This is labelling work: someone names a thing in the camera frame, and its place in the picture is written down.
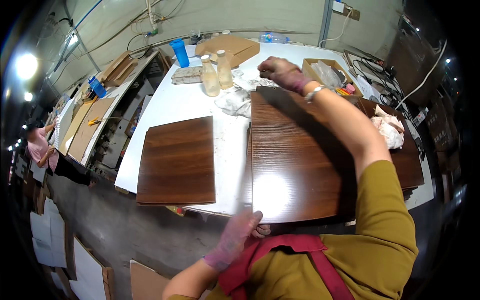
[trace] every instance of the black pants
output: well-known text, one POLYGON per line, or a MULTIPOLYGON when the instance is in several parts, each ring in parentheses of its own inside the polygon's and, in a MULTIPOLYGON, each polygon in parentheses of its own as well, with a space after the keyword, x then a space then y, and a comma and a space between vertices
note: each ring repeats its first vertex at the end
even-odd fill
POLYGON ((80 173, 71 163, 61 156, 59 156, 59 162, 57 163, 54 173, 79 184, 90 184, 89 176, 80 173))

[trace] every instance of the pink glove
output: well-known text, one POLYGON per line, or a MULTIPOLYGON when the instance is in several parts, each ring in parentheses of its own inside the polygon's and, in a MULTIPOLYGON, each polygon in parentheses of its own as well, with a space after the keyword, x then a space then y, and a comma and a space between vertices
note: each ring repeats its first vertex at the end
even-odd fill
POLYGON ((219 272, 225 270, 243 251, 243 245, 250 234, 258 238, 270 234, 269 225, 258 226, 262 217, 261 211, 252 214, 250 209, 232 217, 223 230, 218 245, 204 256, 204 262, 219 272))
POLYGON ((286 59, 270 56, 259 66, 260 77, 273 80, 284 89, 303 95, 303 87, 313 81, 312 78, 305 77, 297 65, 286 59))

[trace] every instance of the apron strap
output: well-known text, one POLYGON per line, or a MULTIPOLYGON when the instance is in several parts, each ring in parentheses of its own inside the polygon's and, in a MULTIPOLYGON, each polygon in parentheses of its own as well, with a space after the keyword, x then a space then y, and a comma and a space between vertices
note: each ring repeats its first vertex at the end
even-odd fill
POLYGON ((218 277, 218 284, 225 295, 233 300, 246 300, 243 283, 248 280, 252 265, 278 246, 289 246, 294 252, 306 252, 312 257, 316 269, 334 300, 354 300, 349 289, 338 275, 335 268, 323 253, 327 247, 319 236, 309 234, 286 234, 276 237, 258 239, 250 242, 240 257, 218 277))

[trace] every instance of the mustard yellow shirt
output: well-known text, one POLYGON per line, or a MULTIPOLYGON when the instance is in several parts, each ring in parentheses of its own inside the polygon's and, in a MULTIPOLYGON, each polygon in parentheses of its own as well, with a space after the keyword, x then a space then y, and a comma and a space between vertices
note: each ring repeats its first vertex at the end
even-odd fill
MULTIPOLYGON (((415 225, 403 202, 394 165, 369 165, 358 182, 354 235, 320 235, 324 253, 353 297, 400 299, 418 254, 415 225)), ((249 299, 332 299, 306 254, 271 251, 252 266, 245 284, 249 299)), ((174 295, 169 300, 187 300, 174 295)), ((206 300, 231 299, 219 285, 206 300)))

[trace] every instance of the metal watch band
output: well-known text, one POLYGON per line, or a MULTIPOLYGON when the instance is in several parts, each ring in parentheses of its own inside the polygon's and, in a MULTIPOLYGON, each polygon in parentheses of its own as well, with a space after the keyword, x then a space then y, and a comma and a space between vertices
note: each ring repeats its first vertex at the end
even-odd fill
POLYGON ((309 92, 306 96, 305 96, 305 101, 307 101, 307 103, 312 103, 312 99, 313 99, 313 96, 318 93, 319 91, 323 90, 325 87, 323 85, 321 86, 318 86, 316 87, 312 92, 309 92))

